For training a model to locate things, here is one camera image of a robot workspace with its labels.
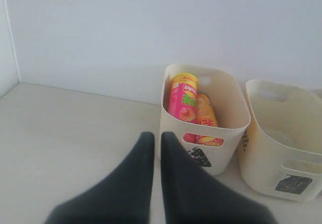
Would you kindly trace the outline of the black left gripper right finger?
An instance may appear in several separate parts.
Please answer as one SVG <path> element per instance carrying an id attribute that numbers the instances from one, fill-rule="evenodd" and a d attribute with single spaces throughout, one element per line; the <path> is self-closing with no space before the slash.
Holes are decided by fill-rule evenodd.
<path id="1" fill-rule="evenodd" d="M 166 223 L 276 223 L 268 207 L 204 171 L 172 132 L 161 135 L 160 168 Z"/>

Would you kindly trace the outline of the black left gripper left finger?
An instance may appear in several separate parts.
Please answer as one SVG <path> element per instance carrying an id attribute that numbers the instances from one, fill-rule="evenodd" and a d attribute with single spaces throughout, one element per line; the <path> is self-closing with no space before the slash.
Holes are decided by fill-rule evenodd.
<path id="1" fill-rule="evenodd" d="M 149 223 L 154 134 L 143 132 L 133 149 L 101 182 L 58 205 L 46 223 Z"/>

